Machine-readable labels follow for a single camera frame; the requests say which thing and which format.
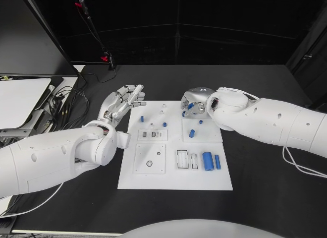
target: large blue cylinder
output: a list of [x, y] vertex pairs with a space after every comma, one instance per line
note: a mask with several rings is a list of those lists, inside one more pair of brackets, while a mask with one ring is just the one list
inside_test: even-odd
[[213, 160], [211, 160], [211, 152], [203, 153], [203, 162], [204, 162], [204, 171], [214, 170]]

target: table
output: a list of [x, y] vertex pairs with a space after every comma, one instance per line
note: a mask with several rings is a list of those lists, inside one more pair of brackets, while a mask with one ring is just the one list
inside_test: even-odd
[[[106, 66], [89, 65], [83, 73], [100, 80], [112, 76]], [[260, 98], [299, 106], [309, 100], [282, 65], [119, 65], [115, 79], [98, 83], [85, 76], [89, 113], [80, 125], [93, 120], [99, 105], [121, 86], [142, 84], [147, 100], [180, 100], [194, 87], [237, 88]], [[72, 112], [83, 112], [79, 99]], [[116, 130], [126, 131], [129, 114]], [[327, 237], [327, 179], [309, 176], [281, 157], [281, 147], [263, 144], [233, 131], [222, 131], [233, 191], [118, 190], [122, 150], [106, 166], [67, 181], [51, 200], [21, 215], [13, 230], [95, 232], [121, 234], [177, 219], [234, 222], [283, 237]], [[302, 166], [327, 174], [327, 159], [291, 149]], [[56, 188], [23, 196], [15, 211], [41, 203]]]

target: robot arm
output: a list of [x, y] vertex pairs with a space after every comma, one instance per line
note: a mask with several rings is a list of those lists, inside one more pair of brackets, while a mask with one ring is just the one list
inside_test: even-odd
[[44, 190], [106, 165], [129, 134], [115, 131], [122, 116], [144, 106], [142, 85], [124, 86], [100, 106], [98, 120], [82, 128], [31, 136], [0, 149], [0, 197]]
[[252, 95], [250, 100], [245, 94], [237, 89], [219, 88], [203, 98], [204, 111], [220, 129], [327, 158], [327, 114]]

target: blue cylinder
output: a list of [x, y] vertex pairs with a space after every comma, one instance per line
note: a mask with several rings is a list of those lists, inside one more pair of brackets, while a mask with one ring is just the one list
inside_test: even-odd
[[213, 160], [211, 160], [211, 152], [203, 153], [203, 162], [204, 162], [204, 171], [214, 170]]
[[220, 169], [219, 155], [214, 155], [216, 169]]
[[194, 130], [190, 130], [190, 138], [194, 136]]

